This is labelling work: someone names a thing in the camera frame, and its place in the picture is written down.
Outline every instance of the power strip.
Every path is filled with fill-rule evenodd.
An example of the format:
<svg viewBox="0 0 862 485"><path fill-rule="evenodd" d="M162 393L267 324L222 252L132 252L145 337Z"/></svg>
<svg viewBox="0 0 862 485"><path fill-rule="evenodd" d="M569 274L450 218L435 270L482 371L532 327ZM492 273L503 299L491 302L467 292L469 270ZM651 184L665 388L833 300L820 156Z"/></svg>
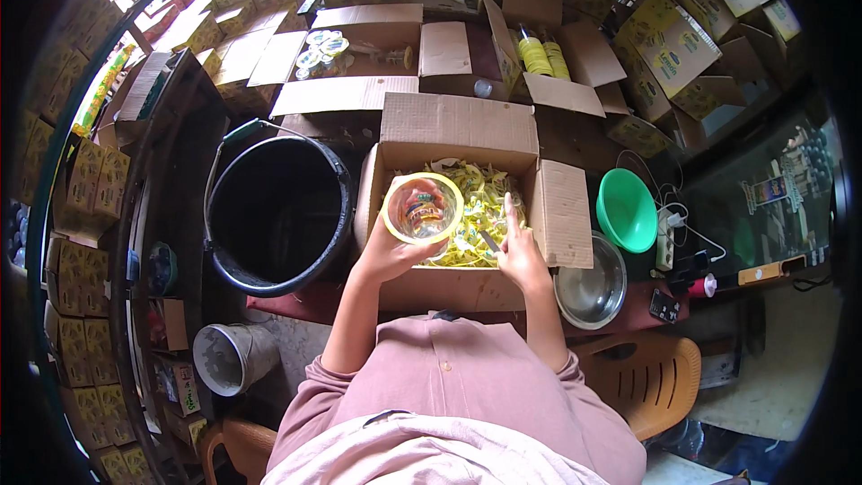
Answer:
<svg viewBox="0 0 862 485"><path fill-rule="evenodd" d="M655 244L655 267L663 272L673 268L673 227L667 224L671 211L667 208L659 212L659 235Z"/></svg>

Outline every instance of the pink shirt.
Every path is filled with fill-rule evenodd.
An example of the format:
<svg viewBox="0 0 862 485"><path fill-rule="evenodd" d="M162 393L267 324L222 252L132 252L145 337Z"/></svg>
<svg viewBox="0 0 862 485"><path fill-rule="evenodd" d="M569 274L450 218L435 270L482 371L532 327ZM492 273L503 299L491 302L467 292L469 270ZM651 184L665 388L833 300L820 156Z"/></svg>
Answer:
<svg viewBox="0 0 862 485"><path fill-rule="evenodd" d="M570 352L556 374L508 324L399 318L378 326L357 373L306 368L278 428L267 471L330 427L384 410L478 419L533 437L611 485L640 483L647 454L626 422L584 383Z"/></svg>

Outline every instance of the green plastic funnel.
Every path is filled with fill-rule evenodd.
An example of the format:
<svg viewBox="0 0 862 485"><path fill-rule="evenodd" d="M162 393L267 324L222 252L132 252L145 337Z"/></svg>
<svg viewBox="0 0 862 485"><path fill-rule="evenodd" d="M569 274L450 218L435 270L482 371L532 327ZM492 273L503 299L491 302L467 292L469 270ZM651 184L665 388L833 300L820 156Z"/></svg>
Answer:
<svg viewBox="0 0 862 485"><path fill-rule="evenodd" d="M651 248L659 233L652 195L641 178L627 168L614 168L602 178L596 215L610 241L630 253Z"/></svg>

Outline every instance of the person's left hand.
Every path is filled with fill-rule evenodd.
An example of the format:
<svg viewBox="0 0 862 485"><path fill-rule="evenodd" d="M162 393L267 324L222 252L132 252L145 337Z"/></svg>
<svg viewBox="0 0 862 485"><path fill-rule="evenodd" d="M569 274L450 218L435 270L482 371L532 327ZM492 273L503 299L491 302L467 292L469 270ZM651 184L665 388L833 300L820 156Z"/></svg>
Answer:
<svg viewBox="0 0 862 485"><path fill-rule="evenodd" d="M395 238L379 215L368 243L353 270L368 282L381 284L404 274L411 266L434 256L443 242L429 245L405 243Z"/></svg>

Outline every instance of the hand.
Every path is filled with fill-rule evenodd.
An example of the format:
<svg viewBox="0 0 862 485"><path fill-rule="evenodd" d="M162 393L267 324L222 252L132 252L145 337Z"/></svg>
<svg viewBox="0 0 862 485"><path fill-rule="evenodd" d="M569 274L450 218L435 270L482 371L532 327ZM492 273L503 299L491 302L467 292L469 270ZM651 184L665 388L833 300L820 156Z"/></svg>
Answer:
<svg viewBox="0 0 862 485"><path fill-rule="evenodd" d="M500 271L521 288L525 295L536 289L551 288L551 275L545 259L533 239L533 231L518 225L518 213L512 203L512 194L506 192L503 200L506 211L506 238L500 244L500 252L494 254Z"/></svg>
<svg viewBox="0 0 862 485"><path fill-rule="evenodd" d="M379 215L353 272L366 282L380 285L404 274L411 266L436 255L443 244L444 242L415 245L402 242L389 232L383 223L383 216Z"/></svg>

